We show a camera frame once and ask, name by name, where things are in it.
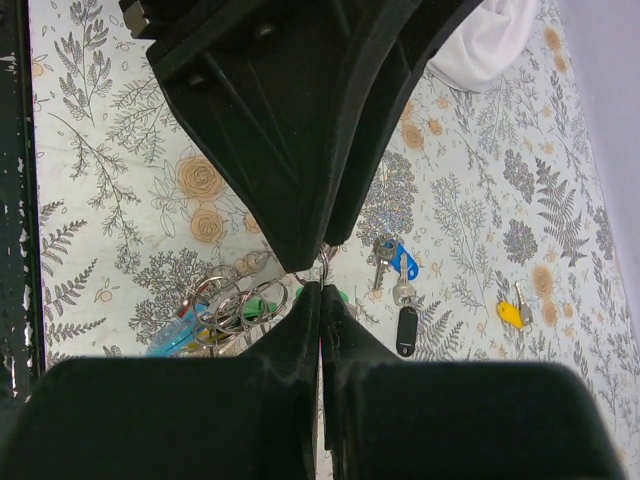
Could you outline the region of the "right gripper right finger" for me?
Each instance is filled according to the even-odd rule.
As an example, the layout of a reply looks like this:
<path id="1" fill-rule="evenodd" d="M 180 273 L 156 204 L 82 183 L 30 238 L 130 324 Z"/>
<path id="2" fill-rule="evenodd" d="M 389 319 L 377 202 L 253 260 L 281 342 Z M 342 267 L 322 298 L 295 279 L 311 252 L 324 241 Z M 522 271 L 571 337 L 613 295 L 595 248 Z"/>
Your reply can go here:
<path id="1" fill-rule="evenodd" d="M 546 362 L 404 361 L 320 301 L 325 446 L 338 479 L 621 479 L 584 383 Z"/>

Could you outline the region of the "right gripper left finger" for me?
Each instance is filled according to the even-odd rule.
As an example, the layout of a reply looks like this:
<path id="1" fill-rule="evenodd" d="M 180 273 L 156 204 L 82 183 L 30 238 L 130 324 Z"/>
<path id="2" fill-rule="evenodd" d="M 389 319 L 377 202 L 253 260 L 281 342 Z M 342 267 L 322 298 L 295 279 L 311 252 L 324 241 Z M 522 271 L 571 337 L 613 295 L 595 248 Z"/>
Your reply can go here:
<path id="1" fill-rule="evenodd" d="M 320 287 L 236 357 L 85 358 L 36 385 L 5 479 L 311 479 Z"/>

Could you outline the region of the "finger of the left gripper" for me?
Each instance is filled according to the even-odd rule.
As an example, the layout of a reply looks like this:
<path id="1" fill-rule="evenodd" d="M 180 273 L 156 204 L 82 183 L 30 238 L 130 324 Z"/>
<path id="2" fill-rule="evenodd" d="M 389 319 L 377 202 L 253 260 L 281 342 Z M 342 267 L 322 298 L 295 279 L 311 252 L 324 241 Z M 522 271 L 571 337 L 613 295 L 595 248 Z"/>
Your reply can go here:
<path id="1" fill-rule="evenodd" d="M 395 35 L 361 113 L 324 242 L 351 235 L 375 172 L 427 61 L 479 6 L 477 1 L 420 1 Z"/>
<path id="2" fill-rule="evenodd" d="M 326 240 L 371 83 L 375 1 L 165 1 L 148 58 L 185 132 L 247 206 L 284 269 Z"/>

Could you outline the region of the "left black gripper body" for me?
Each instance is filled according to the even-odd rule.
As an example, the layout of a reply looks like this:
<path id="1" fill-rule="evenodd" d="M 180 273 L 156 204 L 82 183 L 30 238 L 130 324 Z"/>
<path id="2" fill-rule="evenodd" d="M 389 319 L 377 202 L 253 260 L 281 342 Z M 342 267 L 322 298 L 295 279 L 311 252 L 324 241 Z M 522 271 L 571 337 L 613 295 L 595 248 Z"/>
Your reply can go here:
<path id="1" fill-rule="evenodd" d="M 122 0 L 118 4 L 132 37 L 147 40 L 183 36 L 210 10 L 206 0 Z"/>

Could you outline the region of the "green tag key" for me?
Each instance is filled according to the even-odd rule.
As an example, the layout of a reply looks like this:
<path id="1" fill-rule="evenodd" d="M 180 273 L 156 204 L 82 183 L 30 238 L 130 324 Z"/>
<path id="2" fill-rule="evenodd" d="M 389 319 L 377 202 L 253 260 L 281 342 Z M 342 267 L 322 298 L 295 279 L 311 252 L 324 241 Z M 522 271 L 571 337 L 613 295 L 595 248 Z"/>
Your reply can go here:
<path id="1" fill-rule="evenodd" d="M 247 321 L 259 323 L 268 321 L 269 315 L 278 309 L 278 303 L 262 300 L 256 296 L 247 300 L 242 308 L 242 314 Z"/>

